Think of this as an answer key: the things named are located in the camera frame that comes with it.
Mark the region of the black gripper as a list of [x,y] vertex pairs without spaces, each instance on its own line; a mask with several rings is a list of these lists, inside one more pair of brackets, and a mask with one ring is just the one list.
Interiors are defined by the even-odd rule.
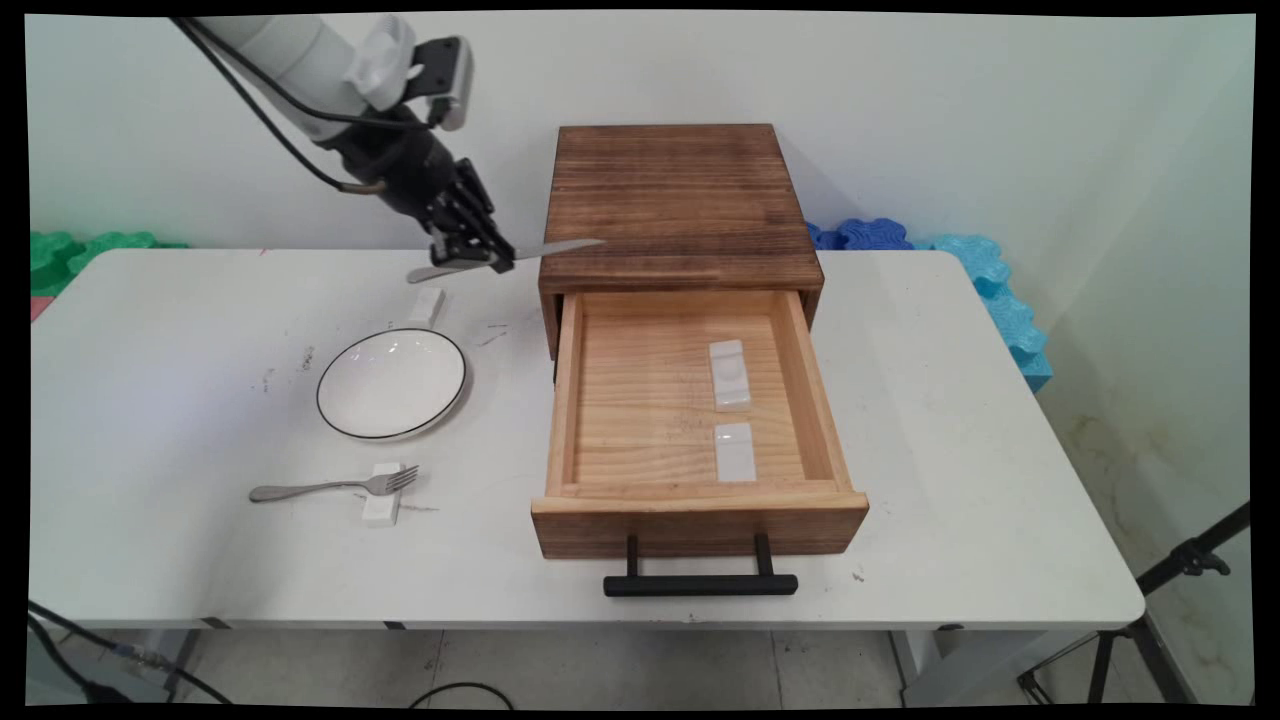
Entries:
[[431,227],[436,269],[515,269],[515,249],[493,219],[495,206],[475,165],[454,158],[419,122],[412,129],[352,124],[320,142],[364,184],[384,183],[378,197],[393,211]]

